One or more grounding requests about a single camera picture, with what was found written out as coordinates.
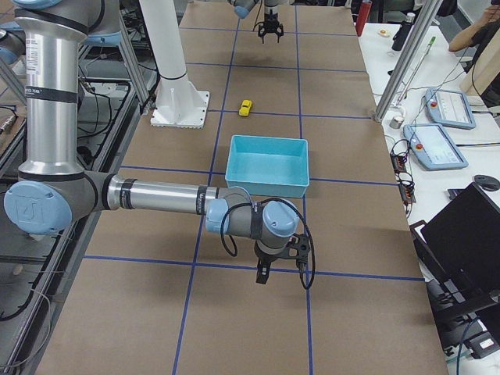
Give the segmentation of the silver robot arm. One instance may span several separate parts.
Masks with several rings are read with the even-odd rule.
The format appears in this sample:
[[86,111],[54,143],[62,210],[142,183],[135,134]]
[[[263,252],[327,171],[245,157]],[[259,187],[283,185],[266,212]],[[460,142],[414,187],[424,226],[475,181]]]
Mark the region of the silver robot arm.
[[255,18],[254,27],[257,28],[257,35],[264,42],[267,34],[275,34],[277,43],[280,42],[280,38],[284,36],[284,25],[279,20],[279,1],[229,0],[228,3],[233,6],[234,13],[241,20],[245,19],[257,4],[263,5],[263,20],[259,21],[258,16]]
[[242,187],[217,188],[124,179],[87,171],[77,161],[78,51],[80,45],[121,42],[116,1],[18,1],[16,22],[25,34],[27,158],[7,191],[7,217],[29,234],[49,235],[90,213],[149,209],[205,217],[231,256],[235,238],[251,238],[256,280],[267,282],[278,259],[292,259],[304,273],[314,255],[304,219],[281,198],[252,200]]

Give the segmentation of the person forearm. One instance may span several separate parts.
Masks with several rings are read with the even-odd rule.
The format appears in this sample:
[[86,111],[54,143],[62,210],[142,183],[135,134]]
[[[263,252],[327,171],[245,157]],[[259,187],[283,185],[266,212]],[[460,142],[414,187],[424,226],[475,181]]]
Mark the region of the person forearm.
[[499,19],[499,5],[488,6],[479,20],[472,23],[466,29],[460,31],[448,44],[450,52],[458,52],[464,48],[470,47],[473,42],[473,36],[489,23],[493,23]]

